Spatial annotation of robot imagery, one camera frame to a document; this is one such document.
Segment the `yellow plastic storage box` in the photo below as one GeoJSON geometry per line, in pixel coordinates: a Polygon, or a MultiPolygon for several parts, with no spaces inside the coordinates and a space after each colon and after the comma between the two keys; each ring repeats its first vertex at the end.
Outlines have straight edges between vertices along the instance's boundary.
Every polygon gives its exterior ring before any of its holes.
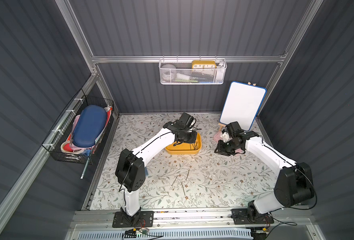
{"type": "Polygon", "coordinates": [[[174,146],[173,144],[167,146],[165,150],[171,155],[195,155],[202,149],[201,135],[197,133],[197,139],[193,144],[183,143],[174,146]]]}

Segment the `pink pencil case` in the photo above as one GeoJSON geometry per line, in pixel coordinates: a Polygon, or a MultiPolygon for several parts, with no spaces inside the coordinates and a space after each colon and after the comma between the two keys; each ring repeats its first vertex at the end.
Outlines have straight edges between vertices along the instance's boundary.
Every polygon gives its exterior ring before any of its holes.
{"type": "Polygon", "coordinates": [[[222,132],[221,131],[218,131],[214,136],[213,136],[213,140],[215,143],[218,143],[218,141],[223,141],[223,138],[222,138],[222,132]]]}

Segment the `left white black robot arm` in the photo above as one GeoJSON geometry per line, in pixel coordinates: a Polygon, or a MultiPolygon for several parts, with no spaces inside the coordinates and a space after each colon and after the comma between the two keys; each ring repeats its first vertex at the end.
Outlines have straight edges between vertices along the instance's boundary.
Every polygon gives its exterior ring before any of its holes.
{"type": "Polygon", "coordinates": [[[161,130],[141,146],[120,153],[116,167],[116,177],[123,192],[123,212],[133,217],[141,211],[139,189],[146,180],[148,163],[167,146],[182,143],[193,144],[197,139],[196,119],[183,114],[174,122],[167,122],[161,130]]]}

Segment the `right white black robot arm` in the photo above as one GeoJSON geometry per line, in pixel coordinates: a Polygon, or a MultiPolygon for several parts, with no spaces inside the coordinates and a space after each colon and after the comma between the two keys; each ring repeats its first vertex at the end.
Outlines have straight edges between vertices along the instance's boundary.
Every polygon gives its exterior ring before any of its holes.
{"type": "Polygon", "coordinates": [[[258,157],[276,175],[277,180],[271,192],[248,203],[248,215],[255,217],[282,208],[292,208],[302,202],[318,198],[313,185],[312,171],[306,163],[297,163],[269,146],[261,136],[243,133],[229,137],[227,133],[214,137],[216,154],[235,156],[249,152],[258,157]]]}

